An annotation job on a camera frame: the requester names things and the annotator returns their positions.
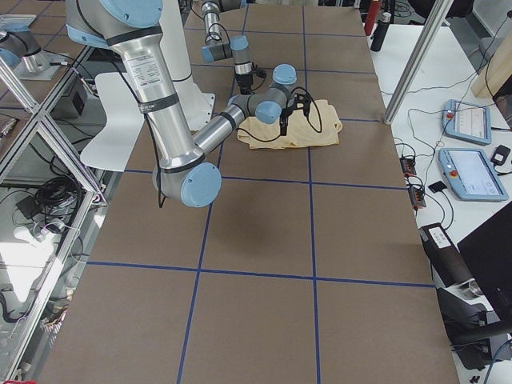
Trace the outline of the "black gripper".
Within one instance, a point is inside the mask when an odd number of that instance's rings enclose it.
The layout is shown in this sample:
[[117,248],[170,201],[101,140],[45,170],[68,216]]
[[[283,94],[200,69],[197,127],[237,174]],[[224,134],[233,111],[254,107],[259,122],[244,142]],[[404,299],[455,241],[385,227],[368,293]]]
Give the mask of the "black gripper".
[[286,107],[282,109],[282,112],[279,117],[279,129],[281,136],[287,136],[288,131],[288,118],[292,115],[292,113],[297,109],[298,102],[296,98],[292,98],[288,101]]
[[252,94],[254,92],[254,75],[252,72],[247,74],[236,74],[235,80],[238,85],[240,94]]

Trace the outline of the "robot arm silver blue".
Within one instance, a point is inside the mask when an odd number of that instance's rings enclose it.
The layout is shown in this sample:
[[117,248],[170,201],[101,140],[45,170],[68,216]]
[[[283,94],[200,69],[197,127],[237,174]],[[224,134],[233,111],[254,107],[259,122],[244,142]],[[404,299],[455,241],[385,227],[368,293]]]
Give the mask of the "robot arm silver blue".
[[296,70],[289,64],[274,68],[264,94],[236,95],[224,111],[192,133],[176,82],[162,52],[161,41],[185,42],[183,32],[164,31],[163,1],[67,1],[66,28],[74,42],[118,54],[132,83],[134,98],[146,119],[157,165],[154,184],[166,198],[186,206],[211,204],[221,189],[219,169],[206,156],[248,117],[271,124],[294,102]]
[[241,9],[246,1],[201,1],[201,17],[204,21],[205,45],[202,57],[205,62],[212,63],[232,58],[234,76],[241,94],[253,93],[254,75],[257,67],[250,58],[250,46],[243,34],[230,37],[227,29],[221,24],[220,14]]

